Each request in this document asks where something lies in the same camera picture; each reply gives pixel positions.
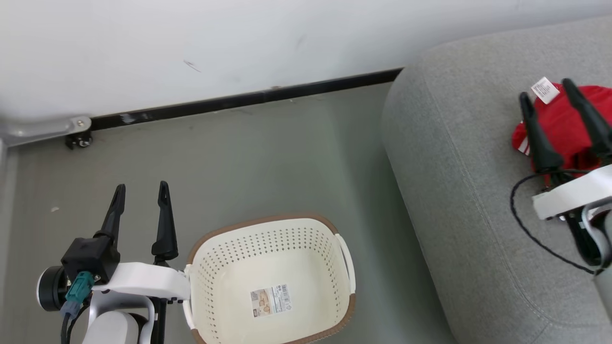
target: white plastic basket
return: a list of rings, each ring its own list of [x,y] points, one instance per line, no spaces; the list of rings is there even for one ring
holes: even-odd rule
[[[340,331],[355,307],[349,250],[317,215],[214,231],[194,246],[185,273],[185,317],[200,344],[309,343]]]

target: black cable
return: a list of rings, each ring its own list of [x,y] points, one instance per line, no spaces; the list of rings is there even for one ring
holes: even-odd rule
[[[585,170],[560,170],[560,171],[555,171],[555,173],[580,173],[580,174],[586,174],[589,173],[591,171],[585,171]],[[527,234],[527,236],[533,240],[536,244],[538,244],[538,246],[540,246],[541,248],[543,248],[544,250],[546,250],[548,253],[552,254],[553,256],[559,258],[560,260],[562,260],[563,262],[570,264],[571,266],[580,269],[582,271],[588,272],[590,274],[595,274],[595,272],[591,269],[589,269],[588,267],[584,267],[580,264],[576,264],[573,261],[568,260],[567,258],[561,256],[560,254],[552,251],[550,248],[548,248],[548,246],[544,245],[543,243],[541,243],[536,237],[534,237],[531,232],[529,232],[529,230],[527,229],[527,227],[525,227],[525,225],[523,224],[523,221],[521,221],[521,219],[518,217],[517,214],[517,210],[514,206],[514,196],[517,194],[517,190],[518,187],[521,186],[523,183],[525,183],[526,181],[533,179],[535,177],[539,177],[539,176],[544,176],[547,174],[551,174],[550,172],[543,172],[543,173],[536,173],[536,174],[532,174],[528,177],[525,177],[523,179],[521,179],[520,181],[518,181],[514,187],[512,187],[512,193],[510,193],[510,211],[512,211],[512,215],[514,216],[514,219],[517,221],[518,225],[521,227],[521,229],[525,232],[525,234]]]
[[[75,324],[77,323],[77,320],[79,319],[81,314],[83,314],[83,312],[85,312],[85,310],[88,307],[89,307],[88,304],[84,304],[81,307],[81,309],[78,311],[78,314],[76,315],[76,318],[72,321],[72,323],[70,323],[70,326],[68,327],[68,331],[66,333],[66,343],[65,344],[70,344],[70,336],[72,335],[72,328],[75,327]]]
[[[70,314],[66,313],[66,315],[64,316],[64,321],[62,322],[62,332],[60,334],[62,338],[62,344],[68,344],[66,328],[68,327],[69,320],[70,320]]]

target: gray sofa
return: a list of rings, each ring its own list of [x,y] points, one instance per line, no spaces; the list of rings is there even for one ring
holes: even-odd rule
[[[612,343],[592,276],[536,246],[509,211],[531,173],[510,145],[518,95],[542,77],[612,87],[612,17],[448,43],[407,66],[382,134],[438,296],[461,344]],[[569,230],[518,212],[536,237],[582,263]]]

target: blue cable connector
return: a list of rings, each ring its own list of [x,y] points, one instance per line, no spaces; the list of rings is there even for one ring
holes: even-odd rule
[[[78,273],[66,294],[66,302],[59,311],[62,318],[65,317],[66,314],[70,315],[70,319],[77,317],[81,305],[89,296],[89,293],[91,293],[91,288],[94,286],[94,283],[94,276],[91,272],[81,271]]]

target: red cloth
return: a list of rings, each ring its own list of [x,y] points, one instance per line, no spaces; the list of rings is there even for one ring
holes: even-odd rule
[[[544,104],[539,98],[534,102],[538,120],[554,149],[563,156],[563,168],[593,170],[599,161],[589,151],[591,139],[582,123],[580,114],[572,108],[560,84],[552,102]],[[601,86],[580,86],[580,91],[595,106],[597,111],[612,124],[612,89]],[[512,134],[512,146],[529,155],[527,131],[520,123]]]

